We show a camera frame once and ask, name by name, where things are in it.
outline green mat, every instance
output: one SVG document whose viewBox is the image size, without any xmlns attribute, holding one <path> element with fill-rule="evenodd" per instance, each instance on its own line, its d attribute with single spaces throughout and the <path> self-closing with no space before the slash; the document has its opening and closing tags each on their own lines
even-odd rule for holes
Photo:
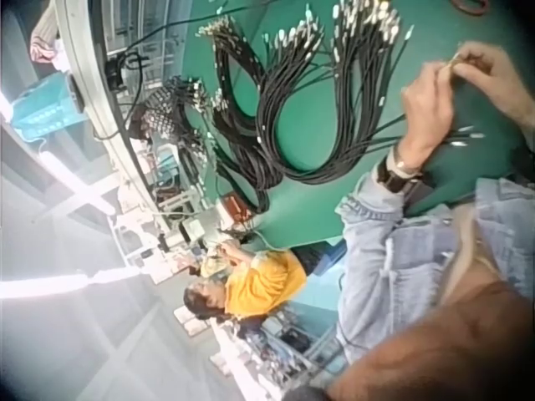
<svg viewBox="0 0 535 401">
<path fill-rule="evenodd" d="M 222 2 L 194 2 L 191 16 L 213 13 Z M 229 1 L 226 8 L 234 8 L 254 1 Z M 332 33 L 332 0 L 281 0 L 268 8 L 257 8 L 237 14 L 236 20 L 245 31 L 260 59 L 265 59 L 262 34 L 273 36 L 279 29 L 288 31 L 304 18 L 306 3 L 310 4 L 320 22 L 326 25 L 328 38 Z M 399 0 L 393 1 L 400 11 L 404 31 L 415 25 L 407 49 L 390 83 L 389 98 L 381 122 L 389 121 L 402 113 L 399 92 L 419 73 L 423 62 L 434 59 L 449 59 L 458 43 L 472 39 L 503 46 L 513 57 L 520 72 L 533 87 L 535 77 L 528 76 L 529 59 L 522 49 L 525 39 L 517 32 L 512 16 L 505 8 L 494 5 L 484 17 L 474 18 L 460 13 L 447 0 Z M 192 24 L 188 30 L 182 74 L 201 77 L 208 90 L 217 88 L 214 58 L 211 43 L 198 38 L 195 33 L 202 24 Z M 249 114 L 254 114 L 257 91 L 245 74 L 234 72 L 235 94 L 239 104 Z M 510 170 L 509 152 L 521 136 L 518 129 L 501 116 L 474 88 L 456 82 L 456 124 L 474 125 L 485 139 L 471 142 L 465 148 L 441 148 L 433 157 L 430 170 L 438 188 L 422 201 L 413 212 L 419 213 L 441 202 L 453 201 L 473 191 L 477 177 L 499 177 Z M 199 124 L 196 116 L 193 119 Z M 278 136 L 287 158 L 301 168 L 314 168 L 326 159 L 334 142 L 336 127 L 334 87 L 332 81 L 315 84 L 295 96 L 286 104 L 278 124 Z M 403 135 L 405 124 L 400 123 L 382 132 L 381 135 Z M 289 247 L 323 239 L 339 237 L 342 224 L 334 213 L 340 199 L 349 193 L 358 178 L 383 155 L 377 152 L 364 157 L 345 177 L 320 186 L 307 186 L 285 179 L 269 191 L 271 209 L 262 215 L 259 231 L 267 242 L 275 247 Z M 251 188 L 240 177 L 239 183 L 248 194 Z M 230 187 L 220 181 L 221 191 Z M 216 181 L 209 175 L 206 185 L 210 196 L 217 196 Z"/>
</svg>

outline hand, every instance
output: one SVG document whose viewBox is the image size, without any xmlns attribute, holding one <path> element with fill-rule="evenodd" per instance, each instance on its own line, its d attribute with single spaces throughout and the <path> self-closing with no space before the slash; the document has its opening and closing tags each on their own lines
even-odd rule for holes
<svg viewBox="0 0 535 401">
<path fill-rule="evenodd" d="M 218 250 L 226 256 L 234 256 L 239 251 L 240 243 L 236 240 L 227 240 L 219 244 Z"/>
<path fill-rule="evenodd" d="M 424 64 L 420 76 L 402 91 L 407 135 L 398 145 L 407 167 L 421 167 L 447 136 L 453 120 L 451 69 L 445 63 Z"/>
<path fill-rule="evenodd" d="M 506 116 L 522 127 L 535 127 L 535 102 L 507 53 L 478 42 L 464 43 L 453 72 L 478 87 Z"/>
</svg>

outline denim jacket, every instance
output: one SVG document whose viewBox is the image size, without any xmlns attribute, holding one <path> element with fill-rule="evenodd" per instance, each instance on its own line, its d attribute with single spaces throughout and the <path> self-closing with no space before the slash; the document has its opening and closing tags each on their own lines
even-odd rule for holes
<svg viewBox="0 0 535 401">
<path fill-rule="evenodd" d="M 423 317 L 438 297 L 459 238 L 452 213 L 438 206 L 405 219 L 403 195 L 365 175 L 337 213 L 347 242 L 338 338 L 348 362 Z M 508 180 L 480 179 L 476 223 L 503 278 L 533 298 L 535 192 Z"/>
</svg>

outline red cable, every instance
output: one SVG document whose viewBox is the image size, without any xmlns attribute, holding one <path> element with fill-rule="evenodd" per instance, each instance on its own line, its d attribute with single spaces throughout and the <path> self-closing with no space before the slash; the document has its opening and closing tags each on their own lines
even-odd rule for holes
<svg viewBox="0 0 535 401">
<path fill-rule="evenodd" d="M 465 0 L 450 0 L 451 4 L 458 10 L 462 11 L 465 14 L 472 15 L 474 17 L 480 17 L 481 15 L 485 14 L 489 7 L 490 7 L 490 0 L 472 0 L 474 3 L 479 4 L 479 8 L 477 7 L 468 7 L 465 5 Z"/>
</svg>

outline blue bin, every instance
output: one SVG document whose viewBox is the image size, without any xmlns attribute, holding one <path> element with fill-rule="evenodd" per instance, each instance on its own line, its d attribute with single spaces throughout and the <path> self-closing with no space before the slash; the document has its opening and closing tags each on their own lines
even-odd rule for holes
<svg viewBox="0 0 535 401">
<path fill-rule="evenodd" d="M 13 102 L 11 126 L 22 139 L 34 142 L 87 120 L 72 77 L 57 72 L 41 79 Z"/>
</svg>

